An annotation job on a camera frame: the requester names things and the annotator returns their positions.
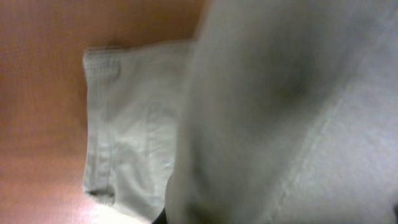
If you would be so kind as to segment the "khaki green shorts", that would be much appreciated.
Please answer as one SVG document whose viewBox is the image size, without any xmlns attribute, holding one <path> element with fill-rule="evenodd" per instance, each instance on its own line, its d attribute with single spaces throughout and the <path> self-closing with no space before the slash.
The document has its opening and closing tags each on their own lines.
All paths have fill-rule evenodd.
<svg viewBox="0 0 398 224">
<path fill-rule="evenodd" d="M 83 189 L 152 223 L 396 223 L 397 1 L 213 1 L 83 58 Z"/>
</svg>

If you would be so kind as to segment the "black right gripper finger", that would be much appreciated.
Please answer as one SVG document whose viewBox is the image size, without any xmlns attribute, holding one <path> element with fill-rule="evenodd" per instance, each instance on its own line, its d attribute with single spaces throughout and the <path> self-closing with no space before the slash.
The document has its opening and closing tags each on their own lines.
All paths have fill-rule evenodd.
<svg viewBox="0 0 398 224">
<path fill-rule="evenodd" d="M 159 216 L 151 224 L 168 224 L 165 209 L 161 211 Z"/>
</svg>

